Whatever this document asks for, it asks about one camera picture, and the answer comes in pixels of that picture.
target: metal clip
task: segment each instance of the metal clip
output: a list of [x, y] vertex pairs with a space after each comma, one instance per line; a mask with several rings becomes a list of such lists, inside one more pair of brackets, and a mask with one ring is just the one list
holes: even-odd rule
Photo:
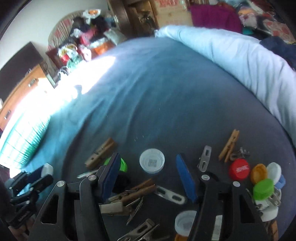
[[262, 204], [258, 204], [257, 205], [256, 202], [255, 202], [255, 200], [254, 200], [254, 198], [253, 198], [253, 195], [251, 194], [251, 192], [249, 191], [249, 189], [246, 188], [246, 191], [249, 194], [249, 196], [250, 196], [250, 198], [252, 200], [252, 203], [255, 205], [255, 208], [256, 208], [259, 216], [262, 217], [262, 215], [263, 215], [263, 212], [262, 212]]
[[86, 177], [88, 177], [88, 176], [90, 176], [90, 175], [92, 175], [92, 174], [96, 174], [97, 171], [98, 171], [98, 169], [93, 170], [93, 171], [91, 171], [91, 172], [85, 172], [85, 173], [82, 173], [82, 174], [78, 175], [77, 178], [79, 178], [79, 179], [81, 179], [81, 178], [86, 178]]
[[[138, 201], [140, 201], [139, 204], [135, 209], [133, 209], [133, 205]], [[142, 207], [142, 204], [143, 204], [143, 197], [138, 198], [137, 200], [131, 202], [129, 205], [126, 206], [126, 208], [130, 210], [130, 215], [129, 215], [128, 221], [126, 222], [126, 225], [128, 225], [132, 221], [133, 217], [136, 215], [138, 210]]]
[[279, 199], [280, 192], [277, 188], [274, 188], [274, 193], [268, 198], [268, 200], [274, 205], [274, 206], [280, 206], [281, 201]]
[[141, 238], [145, 233], [149, 232], [154, 226], [155, 226], [155, 223], [148, 218], [146, 219], [146, 221], [141, 223], [134, 230], [122, 236], [117, 241], [136, 241], [139, 238]]
[[156, 186], [155, 194], [179, 205], [183, 205], [187, 202], [186, 197], [180, 194], [174, 193], [173, 191], [170, 191], [161, 186]]
[[241, 147], [238, 152], [231, 153], [229, 159], [231, 161], [235, 161], [236, 159], [246, 158], [248, 156], [250, 156], [250, 152], [249, 151], [246, 151], [246, 149], [243, 149]]
[[211, 157], [211, 152], [212, 152], [212, 148], [210, 146], [205, 146], [202, 152], [202, 156], [200, 157], [200, 162], [197, 165], [197, 168], [201, 172], [205, 172], [207, 170], [207, 166], [209, 164], [210, 157]]
[[166, 240], [168, 239], [170, 236], [169, 235], [166, 235], [164, 237], [161, 237], [161, 238], [158, 238], [158, 239], [154, 239], [152, 237], [152, 233], [154, 232], [154, 230], [156, 228], [159, 227], [160, 224], [156, 225], [155, 227], [153, 227], [150, 231], [148, 231], [148, 233], [146, 233], [142, 238], [140, 238], [138, 241], [163, 241], [163, 240]]

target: wooden cabinet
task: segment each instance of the wooden cabinet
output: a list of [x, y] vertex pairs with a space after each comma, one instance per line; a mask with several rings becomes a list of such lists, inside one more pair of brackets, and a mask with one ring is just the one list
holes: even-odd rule
[[39, 88], [41, 91], [51, 91], [53, 86], [45, 76], [40, 65], [37, 65], [27, 74], [13, 89], [10, 95], [3, 103], [0, 110], [0, 129], [4, 130], [11, 116], [13, 115], [18, 104], [28, 95], [32, 90]]
[[107, 0], [107, 3], [115, 18], [117, 27], [129, 39], [151, 34], [151, 31], [147, 30], [151, 24], [145, 21], [141, 22], [139, 15], [149, 12], [147, 16], [151, 17], [154, 27], [158, 28], [153, 0]]

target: white duvet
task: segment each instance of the white duvet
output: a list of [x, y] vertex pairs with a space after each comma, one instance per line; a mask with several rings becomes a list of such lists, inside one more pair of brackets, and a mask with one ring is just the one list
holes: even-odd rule
[[296, 73], [259, 40], [223, 29], [162, 27], [169, 37], [192, 48], [238, 79], [274, 115], [296, 146]]

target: blue bed sheet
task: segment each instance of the blue bed sheet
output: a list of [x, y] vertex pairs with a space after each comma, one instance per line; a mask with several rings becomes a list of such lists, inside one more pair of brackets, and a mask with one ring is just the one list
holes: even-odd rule
[[[99, 74], [95, 66], [103, 62], [109, 65]], [[218, 155], [232, 130], [238, 129], [236, 148], [243, 146], [250, 151], [251, 167], [270, 162], [282, 167], [287, 184], [282, 189], [277, 223], [280, 236], [284, 233], [296, 214], [295, 152], [279, 122], [233, 76], [168, 38], [127, 41], [86, 66], [72, 77], [82, 80], [76, 88], [77, 97], [52, 115], [27, 171], [47, 162], [54, 167], [54, 184], [59, 180], [76, 182], [77, 175], [86, 171], [85, 160], [112, 137], [128, 165], [132, 184], [153, 177], [158, 185], [185, 195], [175, 156], [185, 153], [190, 165], [196, 167], [204, 146], [209, 145], [212, 155], [208, 170], [230, 182], [229, 165], [219, 162]], [[140, 154], [148, 148], [157, 148], [165, 155], [163, 170], [154, 176], [139, 164]], [[252, 188], [249, 179], [243, 184]], [[52, 187], [45, 190], [41, 201]], [[156, 223], [162, 218], [174, 234], [176, 215], [194, 206], [189, 203], [182, 207], [160, 199], [147, 196], [128, 227], [126, 217], [104, 217], [110, 239], [117, 240], [146, 218]]]

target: red bottle cap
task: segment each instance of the red bottle cap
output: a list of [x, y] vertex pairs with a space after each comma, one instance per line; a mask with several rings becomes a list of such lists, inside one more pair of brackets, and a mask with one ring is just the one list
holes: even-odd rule
[[250, 166], [245, 159], [236, 159], [229, 168], [229, 175], [235, 181], [244, 180], [250, 173]]

